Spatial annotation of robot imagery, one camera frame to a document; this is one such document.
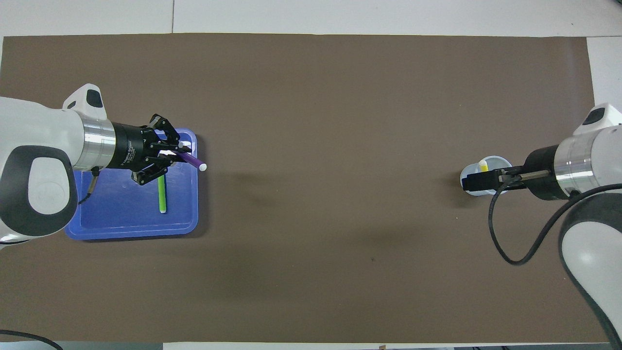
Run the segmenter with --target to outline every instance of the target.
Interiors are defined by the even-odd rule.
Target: plastic cup
[[[483,160],[485,160],[486,163],[488,163],[489,171],[494,170],[494,169],[509,168],[512,166],[512,164],[510,164],[510,162],[507,159],[503,157],[499,157],[499,156],[488,156],[488,157],[485,157]],[[467,175],[476,174],[480,172],[481,172],[480,162],[467,165],[464,168],[464,170],[462,170],[462,173],[460,173],[460,187],[462,187],[462,179],[464,179]],[[495,190],[487,189],[484,191],[465,191],[465,192],[470,194],[471,196],[484,196],[485,194],[493,195],[495,193]]]

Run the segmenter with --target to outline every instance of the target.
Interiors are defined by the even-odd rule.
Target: green pen
[[[157,196],[160,202],[160,212],[166,213],[166,179],[164,175],[157,178]]]

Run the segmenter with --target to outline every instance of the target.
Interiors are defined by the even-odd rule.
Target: brown table surface
[[[490,197],[458,183],[520,165],[593,106],[583,38],[166,34],[8,37],[0,95],[60,108],[91,82],[109,119],[199,137],[185,237],[0,252],[0,328],[90,341],[596,342],[556,225],[504,263]],[[561,202],[499,199],[511,256]]]

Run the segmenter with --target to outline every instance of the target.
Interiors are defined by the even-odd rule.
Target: purple marker
[[[177,151],[173,151],[173,152],[176,155],[180,156],[183,160],[188,162],[188,164],[190,164],[193,167],[199,169],[200,171],[205,171],[207,169],[207,164],[203,163],[202,161],[198,160],[197,158],[194,158],[190,153],[177,152]]]

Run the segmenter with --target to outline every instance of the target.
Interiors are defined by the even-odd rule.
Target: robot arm
[[[507,189],[528,188],[540,199],[578,201],[562,225],[560,257],[615,349],[622,349],[622,193],[580,197],[621,182],[622,113],[609,104],[594,107],[571,137],[533,151],[524,165],[462,181],[467,191],[498,190],[511,183]]]
[[[141,127],[108,120],[92,84],[71,94],[59,110],[0,97],[0,121],[0,249],[52,234],[71,220],[78,205],[73,170],[129,169],[143,185],[184,161],[160,151],[190,151],[159,115]]]

